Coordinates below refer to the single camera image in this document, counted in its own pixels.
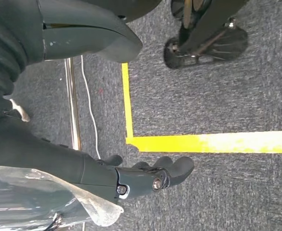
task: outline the wheel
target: wheel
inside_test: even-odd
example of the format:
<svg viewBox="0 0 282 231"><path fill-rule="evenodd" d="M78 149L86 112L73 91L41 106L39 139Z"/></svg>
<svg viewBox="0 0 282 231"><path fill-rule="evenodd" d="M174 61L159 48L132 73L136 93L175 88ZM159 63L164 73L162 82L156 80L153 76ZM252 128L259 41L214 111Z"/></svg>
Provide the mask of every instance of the wheel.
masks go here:
<svg viewBox="0 0 282 231"><path fill-rule="evenodd" d="M181 59L175 54L178 41L177 38L171 38L166 45L163 51L165 63L171 69L178 69L182 66Z"/></svg>
<svg viewBox="0 0 282 231"><path fill-rule="evenodd" d="M171 12L172 15L178 20L181 21L184 18L184 0L172 0L171 2Z"/></svg>
<svg viewBox="0 0 282 231"><path fill-rule="evenodd" d="M125 22L144 16L162 0L82 0L113 12Z"/></svg>

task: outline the robotic hand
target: robotic hand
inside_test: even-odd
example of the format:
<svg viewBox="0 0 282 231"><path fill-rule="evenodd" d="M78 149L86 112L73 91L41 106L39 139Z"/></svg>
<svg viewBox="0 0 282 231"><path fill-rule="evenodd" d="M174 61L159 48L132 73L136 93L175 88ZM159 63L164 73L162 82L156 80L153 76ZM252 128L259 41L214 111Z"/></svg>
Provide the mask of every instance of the robotic hand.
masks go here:
<svg viewBox="0 0 282 231"><path fill-rule="evenodd" d="M121 199L156 193L161 189L178 185L188 177L194 168L193 160L186 156L175 163L170 157L162 156L153 166L138 162L131 168L118 167L122 162L119 155L97 162L103 166L114 166L118 174L116 192Z"/></svg>
<svg viewBox="0 0 282 231"><path fill-rule="evenodd" d="M122 162L119 156L94 160L65 145L39 139L22 121L10 116L11 103L2 96L11 94L13 82L29 64L86 52L116 62L138 55L142 44L135 33L118 15L90 2L0 0L0 166L38 169L113 203L185 180L194 168L188 157L175 163L162 157L152 167L147 163L118 167ZM143 9L147 13L159 0L143 2L151 2Z"/></svg>

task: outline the plastic bag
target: plastic bag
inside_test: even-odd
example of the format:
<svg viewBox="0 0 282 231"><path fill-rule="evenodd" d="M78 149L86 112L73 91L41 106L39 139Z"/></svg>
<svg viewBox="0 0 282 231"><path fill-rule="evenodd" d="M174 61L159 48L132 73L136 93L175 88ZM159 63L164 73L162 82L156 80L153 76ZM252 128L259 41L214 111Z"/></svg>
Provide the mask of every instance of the plastic bag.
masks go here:
<svg viewBox="0 0 282 231"><path fill-rule="evenodd" d="M0 230L45 230L56 213L60 227L93 221L115 223L123 209L53 175L0 167Z"/></svg>

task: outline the yellow floor marking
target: yellow floor marking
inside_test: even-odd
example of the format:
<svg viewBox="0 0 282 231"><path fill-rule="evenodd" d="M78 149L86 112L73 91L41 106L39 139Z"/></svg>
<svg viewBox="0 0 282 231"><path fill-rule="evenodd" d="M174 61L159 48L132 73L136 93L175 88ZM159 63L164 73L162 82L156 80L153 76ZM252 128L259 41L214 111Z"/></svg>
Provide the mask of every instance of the yellow floor marking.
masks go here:
<svg viewBox="0 0 282 231"><path fill-rule="evenodd" d="M122 64L127 144L140 152L282 153L282 131L134 137L128 64Z"/></svg>
<svg viewBox="0 0 282 231"><path fill-rule="evenodd" d="M125 115L126 117L127 138L133 137L132 114L130 101L129 73L128 63L122 64L122 85L124 88Z"/></svg>

